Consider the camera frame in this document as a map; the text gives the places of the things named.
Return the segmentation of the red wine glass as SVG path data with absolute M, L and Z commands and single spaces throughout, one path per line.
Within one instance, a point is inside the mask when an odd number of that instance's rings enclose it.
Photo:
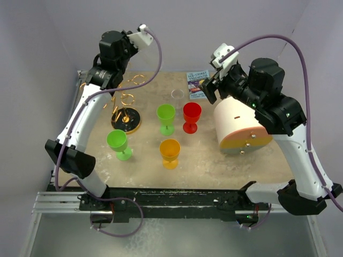
M 201 106 L 196 102 L 189 102 L 183 107 L 183 117 L 185 123 L 183 124 L 183 130 L 185 133 L 193 134 L 197 131 L 197 122 L 200 119 L 202 113 Z

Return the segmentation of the white round drawer box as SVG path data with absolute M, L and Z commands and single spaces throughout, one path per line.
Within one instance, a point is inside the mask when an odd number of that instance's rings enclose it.
M 254 110 L 233 97 L 222 100 L 213 116 L 219 150 L 223 154 L 253 152 L 272 141 L 272 136 L 255 118 Z

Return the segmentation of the gold wine glass rack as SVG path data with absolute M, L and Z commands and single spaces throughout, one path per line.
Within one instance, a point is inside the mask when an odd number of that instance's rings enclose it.
M 115 130 L 122 130 L 126 134 L 137 131 L 141 125 L 141 115 L 133 107 L 135 97 L 132 94 L 120 91 L 119 95 L 111 98 L 113 109 L 111 112 L 110 123 Z

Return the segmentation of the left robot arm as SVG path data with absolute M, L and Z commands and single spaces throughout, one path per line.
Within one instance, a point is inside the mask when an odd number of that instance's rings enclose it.
M 95 171 L 95 157 L 86 154 L 90 133 L 103 106 L 108 103 L 123 81 L 130 58 L 154 41 L 150 29 L 141 25 L 138 32 L 107 31 L 99 42 L 99 53 L 87 72 L 80 100 L 55 140 L 47 140 L 45 150 L 55 165 L 55 174 L 60 170 L 69 173 L 92 194 L 91 203 L 98 210 L 110 205 L 106 194 L 108 186 Z

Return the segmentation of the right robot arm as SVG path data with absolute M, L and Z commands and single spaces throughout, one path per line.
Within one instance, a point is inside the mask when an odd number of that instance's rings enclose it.
M 279 204 L 292 215 L 318 215 L 326 208 L 327 199 L 342 193 L 342 186 L 333 183 L 323 168 L 314 167 L 313 161 L 318 158 L 306 138 L 309 119 L 296 99 L 281 92 L 284 76 L 276 61 L 257 58 L 249 73 L 236 63 L 224 78 L 216 73 L 199 88 L 210 103 L 217 100 L 218 91 L 221 99 L 232 96 L 254 110 L 255 118 L 279 145 L 292 171 L 294 178 L 287 183 L 249 183 L 238 196 L 239 205 L 251 209 L 257 203 Z

